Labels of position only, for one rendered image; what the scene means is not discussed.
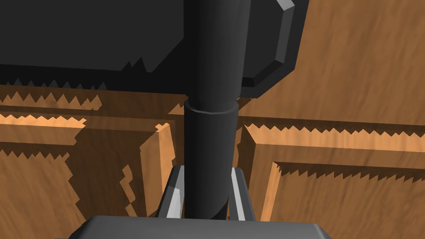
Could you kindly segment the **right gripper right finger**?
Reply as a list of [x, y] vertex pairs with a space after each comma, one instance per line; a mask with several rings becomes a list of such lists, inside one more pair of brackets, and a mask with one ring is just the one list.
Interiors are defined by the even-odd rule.
[[229, 220], [256, 221], [247, 183], [241, 168], [232, 168], [229, 193]]

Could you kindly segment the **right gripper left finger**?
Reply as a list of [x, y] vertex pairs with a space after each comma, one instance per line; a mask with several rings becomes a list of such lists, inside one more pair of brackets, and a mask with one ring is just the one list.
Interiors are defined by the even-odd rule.
[[172, 168], [156, 217], [181, 218], [184, 203], [184, 166]]

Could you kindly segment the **brown wooden door leaf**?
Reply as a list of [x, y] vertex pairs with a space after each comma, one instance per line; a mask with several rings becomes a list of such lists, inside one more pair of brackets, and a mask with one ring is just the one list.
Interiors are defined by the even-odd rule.
[[[236, 0], [0, 0], [0, 239], [156, 216], [198, 57]], [[425, 0], [249, 1], [233, 166], [258, 221], [425, 239]]]

